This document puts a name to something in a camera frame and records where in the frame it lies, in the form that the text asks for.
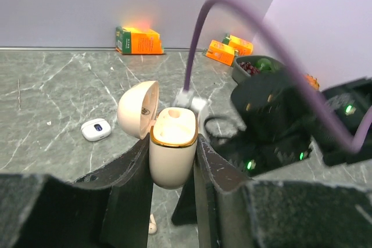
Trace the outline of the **green lime with leaves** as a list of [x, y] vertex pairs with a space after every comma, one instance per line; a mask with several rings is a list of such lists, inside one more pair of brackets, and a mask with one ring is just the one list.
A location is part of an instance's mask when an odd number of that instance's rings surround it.
[[275, 64], [267, 58], [261, 58], [256, 62], [256, 68], [260, 72], [275, 72], [276, 66]]

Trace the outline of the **dark purple grape bunch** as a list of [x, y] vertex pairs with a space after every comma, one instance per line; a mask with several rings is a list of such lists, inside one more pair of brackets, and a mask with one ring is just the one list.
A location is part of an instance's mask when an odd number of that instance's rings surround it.
[[241, 62], [239, 63], [239, 66], [250, 76], [254, 76], [260, 73], [260, 70], [249, 62]]

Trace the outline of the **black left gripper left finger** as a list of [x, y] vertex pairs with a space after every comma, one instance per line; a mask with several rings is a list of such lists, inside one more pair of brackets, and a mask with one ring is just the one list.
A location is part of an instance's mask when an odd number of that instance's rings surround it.
[[1, 175], [2, 247], [146, 247], [149, 141], [74, 182]]

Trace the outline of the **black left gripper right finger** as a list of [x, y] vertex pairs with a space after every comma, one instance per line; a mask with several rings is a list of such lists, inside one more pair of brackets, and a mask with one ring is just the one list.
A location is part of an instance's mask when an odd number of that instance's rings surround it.
[[200, 136], [194, 164], [200, 247], [370, 247], [371, 190], [252, 180]]

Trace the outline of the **orange box right front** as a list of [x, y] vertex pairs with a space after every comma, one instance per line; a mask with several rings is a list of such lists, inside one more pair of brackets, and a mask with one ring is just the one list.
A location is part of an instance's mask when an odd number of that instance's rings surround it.
[[209, 47], [205, 50], [206, 57], [228, 66], [233, 64], [236, 54], [233, 47], [215, 40], [212, 40]]

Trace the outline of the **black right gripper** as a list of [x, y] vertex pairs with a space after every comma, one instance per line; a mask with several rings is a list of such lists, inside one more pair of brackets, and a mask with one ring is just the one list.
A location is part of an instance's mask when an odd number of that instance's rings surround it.
[[247, 177], [310, 157], [307, 104], [285, 73], [246, 78], [233, 89], [230, 101], [245, 128], [220, 114], [203, 118], [201, 130], [214, 151]]

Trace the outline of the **orange box centre back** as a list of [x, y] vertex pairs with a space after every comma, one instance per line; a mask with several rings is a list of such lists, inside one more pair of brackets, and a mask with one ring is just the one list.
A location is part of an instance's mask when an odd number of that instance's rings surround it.
[[116, 50], [123, 55], [162, 55], [160, 34], [152, 29], [116, 27]]

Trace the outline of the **white earbud charging case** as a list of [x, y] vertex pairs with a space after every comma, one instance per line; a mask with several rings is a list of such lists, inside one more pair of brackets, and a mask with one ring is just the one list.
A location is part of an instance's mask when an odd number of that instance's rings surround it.
[[103, 118], [87, 121], [81, 126], [81, 133], [89, 142], [96, 142], [107, 138], [111, 132], [110, 124]]

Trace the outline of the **orange box right back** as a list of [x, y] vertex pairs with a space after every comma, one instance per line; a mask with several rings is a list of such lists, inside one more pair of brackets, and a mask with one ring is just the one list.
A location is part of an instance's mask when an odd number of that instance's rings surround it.
[[222, 43], [234, 48], [238, 52], [238, 56], [253, 54], [253, 43], [234, 35], [227, 34], [222, 40]]

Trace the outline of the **dark green fruit tray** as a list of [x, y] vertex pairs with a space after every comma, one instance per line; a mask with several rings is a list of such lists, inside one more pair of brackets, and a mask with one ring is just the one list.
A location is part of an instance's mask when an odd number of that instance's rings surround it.
[[239, 84], [246, 78], [260, 73], [273, 73], [284, 65], [278, 60], [263, 55], [237, 56], [232, 64], [232, 78]]

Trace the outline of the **orange box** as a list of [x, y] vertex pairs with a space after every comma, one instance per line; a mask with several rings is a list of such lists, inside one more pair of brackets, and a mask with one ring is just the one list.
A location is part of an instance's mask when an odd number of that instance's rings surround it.
[[222, 40], [222, 43], [234, 48], [238, 52], [238, 56], [253, 54], [253, 43], [234, 35], [227, 34]]
[[116, 27], [116, 50], [123, 55], [162, 55], [160, 34], [152, 29]]
[[233, 64], [236, 54], [233, 47], [215, 40], [212, 40], [209, 47], [205, 50], [206, 57], [228, 66]]

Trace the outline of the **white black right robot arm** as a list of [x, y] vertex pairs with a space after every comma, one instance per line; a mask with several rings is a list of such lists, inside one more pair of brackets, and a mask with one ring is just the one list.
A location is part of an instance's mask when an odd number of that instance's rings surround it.
[[[346, 82], [322, 92], [326, 105], [353, 136], [371, 107], [371, 78]], [[246, 78], [233, 90], [231, 101], [246, 130], [237, 126], [233, 136], [217, 136], [206, 130], [212, 148], [247, 177], [306, 160], [310, 157], [311, 137], [329, 167], [371, 159], [371, 128], [363, 147], [350, 154], [338, 146], [324, 124], [299, 96], [284, 71]], [[184, 185], [172, 222], [196, 224], [194, 174]]]

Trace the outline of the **orange spiky fruit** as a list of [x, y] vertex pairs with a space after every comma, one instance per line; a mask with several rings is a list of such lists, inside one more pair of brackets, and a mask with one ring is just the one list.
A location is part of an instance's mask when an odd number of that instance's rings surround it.
[[315, 89], [315, 90], [319, 90], [320, 88], [320, 84], [318, 82], [318, 80], [316, 78], [314, 78], [313, 76], [311, 75], [305, 75], [305, 78], [307, 79], [308, 83]]

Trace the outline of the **beige earbud charging case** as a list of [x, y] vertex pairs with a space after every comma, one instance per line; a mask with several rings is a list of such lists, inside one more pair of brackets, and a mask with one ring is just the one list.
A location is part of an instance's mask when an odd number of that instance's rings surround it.
[[141, 82], [120, 98], [117, 120], [122, 130], [137, 139], [149, 137], [149, 170], [164, 189], [182, 187], [192, 170], [198, 137], [194, 112], [167, 107], [158, 112], [159, 83]]

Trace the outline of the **beige earbud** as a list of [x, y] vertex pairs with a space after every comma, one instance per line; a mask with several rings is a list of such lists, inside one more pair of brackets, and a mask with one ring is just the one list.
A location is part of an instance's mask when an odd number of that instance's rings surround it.
[[148, 228], [148, 234], [153, 235], [157, 232], [158, 227], [156, 224], [156, 220], [153, 214], [150, 215], [149, 217], [149, 228]]

